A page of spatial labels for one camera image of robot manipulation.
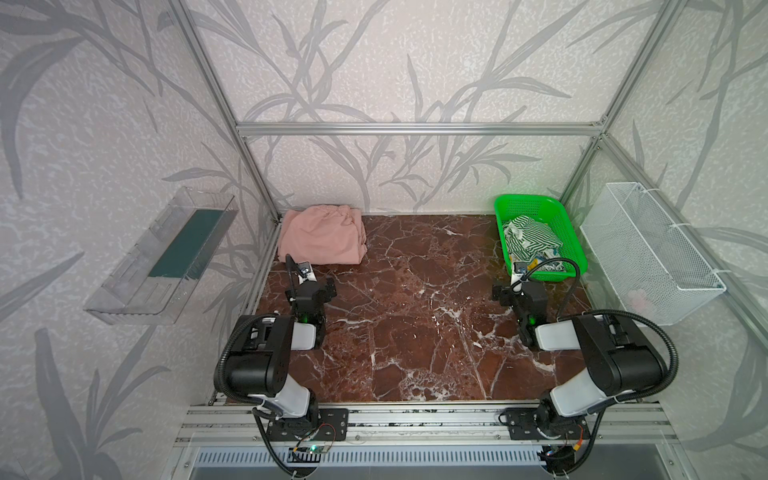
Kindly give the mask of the pink garment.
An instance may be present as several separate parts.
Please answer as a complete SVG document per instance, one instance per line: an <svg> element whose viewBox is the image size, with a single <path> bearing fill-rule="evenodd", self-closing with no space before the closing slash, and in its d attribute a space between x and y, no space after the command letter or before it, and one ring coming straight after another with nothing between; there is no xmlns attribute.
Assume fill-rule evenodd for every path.
<svg viewBox="0 0 768 480"><path fill-rule="evenodd" d="M347 205L315 205L283 217L278 260L312 265L359 265L365 254L362 211Z"/></svg>

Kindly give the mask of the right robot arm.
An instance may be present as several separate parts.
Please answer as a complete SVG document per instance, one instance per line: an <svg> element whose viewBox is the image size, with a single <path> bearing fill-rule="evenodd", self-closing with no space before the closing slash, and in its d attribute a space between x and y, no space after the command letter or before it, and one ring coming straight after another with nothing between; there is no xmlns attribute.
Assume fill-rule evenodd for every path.
<svg viewBox="0 0 768 480"><path fill-rule="evenodd" d="M534 420L541 429L654 396L677 376L680 359L674 342L642 316L603 309L551 321L546 288L522 279L493 286L491 298L513 309L524 346L582 355L585 368L540 400Z"/></svg>

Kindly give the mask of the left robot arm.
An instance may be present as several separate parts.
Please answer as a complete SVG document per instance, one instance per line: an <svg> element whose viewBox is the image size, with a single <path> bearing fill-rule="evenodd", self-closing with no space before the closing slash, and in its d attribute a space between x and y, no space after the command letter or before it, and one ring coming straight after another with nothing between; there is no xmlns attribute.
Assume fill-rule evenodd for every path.
<svg viewBox="0 0 768 480"><path fill-rule="evenodd" d="M213 383L228 399L249 403L272 420L317 417L314 393L290 374L294 351L318 350L326 336L325 305L336 297L332 279L303 280L287 291L287 315L241 316L214 370Z"/></svg>

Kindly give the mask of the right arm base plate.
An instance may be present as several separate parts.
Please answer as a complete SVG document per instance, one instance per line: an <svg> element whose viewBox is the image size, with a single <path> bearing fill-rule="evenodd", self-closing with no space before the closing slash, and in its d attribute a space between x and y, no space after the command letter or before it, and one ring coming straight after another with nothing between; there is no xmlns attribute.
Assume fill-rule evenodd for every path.
<svg viewBox="0 0 768 480"><path fill-rule="evenodd" d="M578 442L591 438L584 416L563 417L543 405L507 408L497 420L507 428L511 440Z"/></svg>

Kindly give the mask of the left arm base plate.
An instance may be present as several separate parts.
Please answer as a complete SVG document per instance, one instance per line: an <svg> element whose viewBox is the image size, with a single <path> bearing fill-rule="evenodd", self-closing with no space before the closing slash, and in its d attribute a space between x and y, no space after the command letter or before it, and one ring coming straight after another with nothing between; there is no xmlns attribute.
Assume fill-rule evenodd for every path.
<svg viewBox="0 0 768 480"><path fill-rule="evenodd" d="M343 441L349 426L349 410L319 408L300 418L270 421L267 436L271 441L299 440L310 437L320 441Z"/></svg>

